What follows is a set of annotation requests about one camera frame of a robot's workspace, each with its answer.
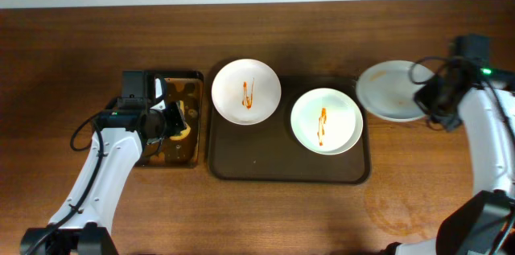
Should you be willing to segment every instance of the white bowl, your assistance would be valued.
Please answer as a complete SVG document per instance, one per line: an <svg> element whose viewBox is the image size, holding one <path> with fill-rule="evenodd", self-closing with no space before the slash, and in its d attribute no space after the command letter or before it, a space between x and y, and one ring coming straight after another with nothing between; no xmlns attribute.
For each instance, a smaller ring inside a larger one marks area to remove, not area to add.
<svg viewBox="0 0 515 255"><path fill-rule="evenodd" d="M387 121L414 121L425 116L413 101L414 94L423 86L411 83L410 61L388 61L372 66L357 81L356 94L360 103L371 114ZM413 71L415 81L431 78L433 72L422 65Z"/></svg>
<svg viewBox="0 0 515 255"><path fill-rule="evenodd" d="M244 99L245 83L251 104ZM211 96L223 118L239 125L252 125L264 121L276 110L281 100L281 84L268 65L241 59L225 65L216 74Z"/></svg>
<svg viewBox="0 0 515 255"><path fill-rule="evenodd" d="M319 119L326 109L325 135L320 145ZM293 106L290 118L295 137L308 150L318 154L341 154L353 147L363 131L363 117L347 95L330 88L304 93Z"/></svg>

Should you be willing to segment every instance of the wooden table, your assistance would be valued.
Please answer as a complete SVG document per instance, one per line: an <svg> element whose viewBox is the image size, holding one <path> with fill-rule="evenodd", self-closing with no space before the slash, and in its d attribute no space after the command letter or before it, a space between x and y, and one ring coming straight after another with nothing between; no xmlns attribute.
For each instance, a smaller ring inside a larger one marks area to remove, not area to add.
<svg viewBox="0 0 515 255"><path fill-rule="evenodd" d="M471 32L492 37L492 60L515 70L515 0L0 10L0 253L17 253L25 230L62 204L86 157L70 135L120 93L122 70L196 69L209 80L252 57L279 75L359 75L385 60L445 56ZM378 250L435 236L471 195L463 128L371 115L373 173L358 187L221 181L205 165L204 102L199 166L127 179L113 222L120 253Z"/></svg>

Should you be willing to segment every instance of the black cable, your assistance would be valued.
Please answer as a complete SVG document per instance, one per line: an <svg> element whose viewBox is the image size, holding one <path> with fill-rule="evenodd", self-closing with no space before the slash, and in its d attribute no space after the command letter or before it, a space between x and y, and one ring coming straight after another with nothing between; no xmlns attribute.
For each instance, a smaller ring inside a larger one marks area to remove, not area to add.
<svg viewBox="0 0 515 255"><path fill-rule="evenodd" d="M86 121L82 122L82 124L73 132L72 134L72 138L70 139L70 147L72 148L73 151L83 151L83 150L87 150L89 147L91 147L91 141L89 142L89 144L85 147L81 147L81 148L76 148L75 147L75 138L77 137L77 135L79 134L79 132L90 122L92 121L95 117L98 116L98 114L100 113L96 113L95 115L91 116L90 118L88 118Z"/></svg>
<svg viewBox="0 0 515 255"><path fill-rule="evenodd" d="M415 69L415 67L417 67L418 65L422 64L422 63L425 63L427 61L431 61L431 60L437 60L437 61L442 61L444 62L444 64L442 66L440 66L438 68L438 70L436 70L435 74L427 79L427 80L424 80L424 81L415 81L415 79L413 78L413 70ZM424 85L424 84L427 84L429 81L431 81L431 79L433 79L435 76L439 75L445 68L449 67L451 65L450 63L451 61L447 58L443 58L443 57L438 57L438 56L428 56L428 57L424 57L418 61L416 61L414 64L412 64L410 66L410 69L408 70L408 77L410 78L410 81L411 83L413 84L416 84L416 85Z"/></svg>
<svg viewBox="0 0 515 255"><path fill-rule="evenodd" d="M57 222L55 224L47 226L47 231L39 238L39 240L37 240L35 243L33 243L31 245L31 247L29 247L29 249L25 252L25 255L33 254L33 252L36 251L37 248L42 243L44 243L48 239L49 236L51 236L55 231L57 231L57 229L59 229L63 224L68 222L75 214L77 214L79 212L80 206L82 206L82 203L88 197L89 191L91 191L91 188L93 187L93 183L95 182L95 178L97 177L98 171L100 170L100 166L102 164L102 158L104 157L104 140L102 139L102 134L101 134L100 128L95 123L95 121L93 121L93 119L97 115L98 115L98 113L93 115L93 116L91 116L90 118L88 118L88 120L86 120L84 123L82 123L79 126L79 128L75 131L75 133L73 133L72 139L70 141L70 146L72 147L72 149L74 151L85 150L85 148L77 149L73 145L73 141L75 140L75 137L77 136L79 131L82 130L82 128L88 122L90 122L90 121L92 122L93 128L95 129L95 133L98 136L98 144L99 144L99 147L98 147L98 160L97 160L97 164L95 165L95 168L93 169L93 173L91 174L91 177L89 178L88 184L86 185L86 188L85 188L84 192L82 193L82 196L79 198L79 200L77 201L77 204L75 206L72 206L71 204L69 205L71 210L63 219L61 219L59 222Z"/></svg>
<svg viewBox="0 0 515 255"><path fill-rule="evenodd" d="M509 218L508 226L506 227L506 230L503 232L502 237L500 240L494 244L492 249L490 249L489 255L496 255L497 252L501 249L502 245L505 243L506 238L508 238L508 235L510 231L512 230L513 226L515 225L515 211L512 209L511 216Z"/></svg>

